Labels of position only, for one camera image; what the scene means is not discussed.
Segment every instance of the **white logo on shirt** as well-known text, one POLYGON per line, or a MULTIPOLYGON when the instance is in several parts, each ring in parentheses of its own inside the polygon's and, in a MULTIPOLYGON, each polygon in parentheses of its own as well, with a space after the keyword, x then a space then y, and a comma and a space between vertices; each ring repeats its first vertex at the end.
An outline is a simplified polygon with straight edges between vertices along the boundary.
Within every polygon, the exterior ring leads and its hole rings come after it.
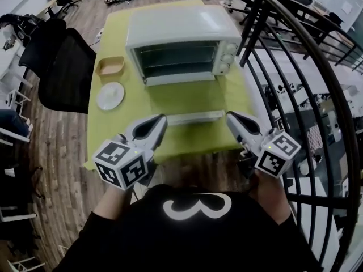
POLYGON ((202 211, 203 214, 205 214, 208 218, 211 219, 219 219, 225 214, 229 212, 229 210, 232 207, 232 200, 228 195, 225 195, 223 193, 204 193, 204 194, 210 194, 215 195, 217 197, 220 197, 224 200, 224 207, 218 211, 211 210, 208 206, 205 206, 201 201, 198 201, 194 206, 192 206, 190 209, 185 211, 174 211, 172 209, 172 204, 174 201, 166 201, 163 205, 164 212, 167 214, 167 216, 173 220, 186 220, 190 217, 194 216, 197 212, 202 211))

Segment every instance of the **black shirt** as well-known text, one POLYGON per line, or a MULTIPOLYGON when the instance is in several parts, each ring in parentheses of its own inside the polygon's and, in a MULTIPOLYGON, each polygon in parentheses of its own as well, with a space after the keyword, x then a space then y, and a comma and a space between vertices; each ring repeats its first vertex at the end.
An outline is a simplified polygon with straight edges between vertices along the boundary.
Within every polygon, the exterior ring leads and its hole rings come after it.
POLYGON ((245 194, 202 191, 158 185, 119 220, 91 213, 55 271, 322 271, 292 216, 277 225, 245 194))

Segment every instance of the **plate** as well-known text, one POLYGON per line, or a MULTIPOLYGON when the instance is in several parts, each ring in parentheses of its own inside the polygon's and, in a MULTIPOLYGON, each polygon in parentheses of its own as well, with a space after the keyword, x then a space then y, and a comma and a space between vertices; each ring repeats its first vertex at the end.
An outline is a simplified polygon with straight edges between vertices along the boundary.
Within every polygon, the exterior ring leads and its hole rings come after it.
POLYGON ((102 110, 112 110, 123 100, 124 87, 120 83, 105 84, 97 94, 97 106, 102 110))

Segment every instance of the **white toaster oven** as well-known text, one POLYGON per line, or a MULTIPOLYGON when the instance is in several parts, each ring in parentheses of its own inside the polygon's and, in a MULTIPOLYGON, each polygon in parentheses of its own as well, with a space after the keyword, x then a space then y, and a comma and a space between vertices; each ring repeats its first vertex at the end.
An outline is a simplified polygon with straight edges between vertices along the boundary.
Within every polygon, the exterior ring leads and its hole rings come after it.
POLYGON ((130 17, 126 52, 146 86, 228 73, 241 36, 222 6, 157 6, 130 17))

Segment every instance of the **yellow-green tablecloth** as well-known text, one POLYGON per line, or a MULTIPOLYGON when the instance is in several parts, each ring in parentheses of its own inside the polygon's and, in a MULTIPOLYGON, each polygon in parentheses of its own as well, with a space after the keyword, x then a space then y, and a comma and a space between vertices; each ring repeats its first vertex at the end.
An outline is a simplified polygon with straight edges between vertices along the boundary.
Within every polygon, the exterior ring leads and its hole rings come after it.
MULTIPOLYGON (((125 51, 131 14, 139 9, 150 7, 200 4, 203 4, 201 0, 179 1, 109 14, 95 66, 100 59, 112 56, 124 56, 126 65, 123 75, 101 80, 98 75, 93 74, 88 108, 86 168, 95 169, 91 158, 105 139, 124 132, 132 121, 151 114, 186 114, 221 109, 252 113, 248 91, 244 87, 244 79, 236 65, 232 65, 227 75, 218 76, 217 80, 204 82, 145 87, 136 76, 136 71, 125 51), (98 108, 96 97, 101 87, 108 82, 121 83, 125 88, 125 97, 115 109, 103 111, 98 108)), ((221 118, 210 123, 169 126, 161 146, 155 152, 154 159, 157 163, 161 163, 182 154, 207 153, 237 147, 225 123, 225 118, 221 118)))

